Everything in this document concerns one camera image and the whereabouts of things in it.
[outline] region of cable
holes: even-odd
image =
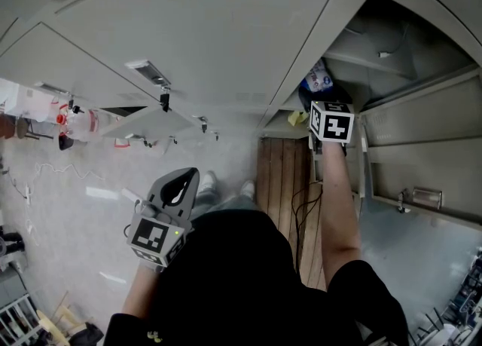
[[[30,196],[33,195],[34,180],[37,177],[40,176],[43,167],[49,167],[50,169],[52,169],[52,171],[54,173],[64,173],[64,172],[67,171],[67,169],[69,169],[71,167],[74,170],[75,175],[81,180],[85,179],[87,176],[89,176],[91,174],[92,176],[96,177],[97,179],[105,181],[104,177],[101,177],[98,174],[95,174],[92,170],[89,170],[87,173],[85,173],[83,176],[81,176],[74,164],[67,165],[63,169],[55,169],[52,164],[39,164],[39,163],[36,162],[35,163],[35,176],[33,176],[33,179],[31,181],[32,186],[30,187],[30,193],[29,193]]]
[[[6,174],[8,174],[8,177],[10,178],[10,182],[12,183],[12,186],[15,188],[18,194],[26,200],[27,196],[23,195],[23,193],[17,188],[17,181],[15,179],[12,179],[12,176],[10,174],[10,169],[7,170]]]
[[[349,27],[345,27],[344,30],[347,32],[351,32],[352,34],[355,34],[355,35],[363,35],[363,32],[356,31],[355,29],[350,29]]]
[[[126,230],[130,227],[130,224],[127,224],[124,228],[124,236],[125,237],[128,237],[128,235],[126,234]]]
[[[137,207],[140,203],[141,203],[140,200],[136,200],[136,202],[134,203],[134,213],[137,213],[136,207]],[[124,227],[124,236],[125,236],[125,237],[129,237],[129,235],[126,234],[126,230],[127,230],[129,227],[130,227],[130,224],[128,224],[128,225],[126,225],[126,226]]]
[[[393,51],[379,51],[378,57],[387,58],[393,55],[394,53],[396,53],[398,50],[400,50],[400,47],[403,45],[403,43],[405,42],[405,38],[407,37],[407,32],[409,27],[410,27],[410,24],[407,23],[407,25],[405,26],[404,34],[401,36],[400,43],[398,43],[398,46]]]
[[[300,251],[300,246],[299,246],[299,244],[300,244],[300,227],[301,227],[301,225],[305,222],[305,220],[307,219],[308,215],[311,213],[311,211],[312,211],[313,208],[316,206],[316,204],[318,203],[318,201],[321,199],[322,194],[323,194],[323,190],[320,191],[319,196],[318,196],[315,200],[305,201],[304,203],[300,204],[296,210],[294,210],[294,198],[295,198],[298,194],[300,194],[302,191],[305,191],[305,190],[307,190],[308,188],[310,188],[311,185],[317,184],[317,183],[320,183],[320,181],[310,182],[310,183],[309,183],[307,186],[305,186],[303,189],[301,189],[300,191],[298,191],[298,192],[296,192],[295,194],[293,194],[293,197],[291,198],[291,210],[292,210],[293,213],[294,213],[294,221],[295,221],[295,228],[296,228],[296,259],[295,259],[295,262],[296,262],[296,272],[297,272],[298,277],[300,277],[300,264],[299,264],[299,260],[298,260],[299,251]],[[299,213],[300,209],[303,208],[305,205],[308,205],[308,204],[311,204],[311,203],[314,203],[313,206],[312,206],[311,209],[308,211],[308,213],[307,213],[306,216],[304,217],[303,221],[302,221],[301,223],[298,223],[298,213]]]
[[[13,268],[14,271],[17,273],[17,275],[18,275],[18,277],[19,277],[19,279],[20,279],[20,282],[22,282],[22,284],[23,284],[23,288],[25,289],[25,291],[28,291],[25,283],[23,282],[22,277],[20,276],[20,272],[17,270],[17,267],[11,267],[11,268]]]

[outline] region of white box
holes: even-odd
[[[311,102],[310,129],[320,141],[348,143],[352,138],[354,120],[352,105]]]
[[[5,114],[43,122],[49,116],[53,98],[55,97],[38,89],[15,84],[5,101]],[[54,109],[55,116],[58,114],[58,108],[57,106]]]

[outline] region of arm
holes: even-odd
[[[152,298],[156,293],[157,282],[160,274],[139,264],[133,285],[130,287],[126,301],[122,307],[123,314],[130,314],[140,319],[147,319]]]
[[[322,257],[326,285],[346,263],[360,259],[360,237],[345,155],[323,142]]]

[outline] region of jeans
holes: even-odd
[[[260,210],[252,199],[243,194],[220,203],[219,193],[211,188],[198,193],[189,219],[192,221],[205,213],[218,210]]]

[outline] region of red object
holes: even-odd
[[[89,115],[90,115],[90,131],[93,132],[93,130],[96,128],[96,115],[93,114],[92,110],[89,110]]]
[[[114,147],[115,148],[129,148],[130,147],[130,142],[127,140],[127,145],[121,145],[117,144],[117,138],[114,140]]]
[[[59,115],[57,115],[56,121],[57,121],[58,124],[65,125],[66,122],[67,122],[67,117],[63,114],[59,114]]]

